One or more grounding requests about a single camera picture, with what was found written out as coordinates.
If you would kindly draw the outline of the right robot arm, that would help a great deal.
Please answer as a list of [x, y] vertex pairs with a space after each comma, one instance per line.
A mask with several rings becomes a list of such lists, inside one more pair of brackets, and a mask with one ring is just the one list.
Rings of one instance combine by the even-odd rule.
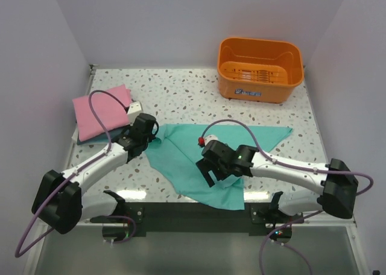
[[202, 137], [198, 144], [203, 150], [196, 166], [209, 186], [230, 176], [264, 177], [300, 186], [292, 194], [273, 195], [268, 214], [277, 223], [312, 211], [346, 220], [353, 217], [358, 180], [341, 160], [323, 164], [280, 159], [257, 147], [240, 145], [233, 150], [217, 139]]

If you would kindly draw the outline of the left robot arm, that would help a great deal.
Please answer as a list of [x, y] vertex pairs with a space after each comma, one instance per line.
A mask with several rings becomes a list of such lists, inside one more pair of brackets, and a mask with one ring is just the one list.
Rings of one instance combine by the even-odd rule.
[[119, 195], [105, 191], [100, 196], [85, 197], [85, 193], [108, 173], [140, 156], [158, 129], [154, 116], [141, 113], [128, 132], [115, 137], [96, 155], [65, 171], [47, 172], [31, 209], [34, 216], [61, 234], [88, 218], [105, 216], [111, 222], [122, 220], [125, 201]]

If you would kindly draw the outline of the mint green t-shirt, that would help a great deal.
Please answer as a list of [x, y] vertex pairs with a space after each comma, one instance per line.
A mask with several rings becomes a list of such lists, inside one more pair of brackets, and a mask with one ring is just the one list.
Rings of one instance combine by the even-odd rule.
[[[225, 181], [209, 187], [196, 166], [202, 158], [197, 145], [205, 125], [164, 124], [156, 139], [149, 144], [146, 155], [150, 166], [159, 171], [174, 187], [176, 193], [210, 207], [225, 210], [244, 209], [244, 180], [231, 175]], [[216, 136], [232, 149], [240, 145], [260, 147], [270, 152], [287, 138], [289, 127], [214, 125], [207, 134]]]

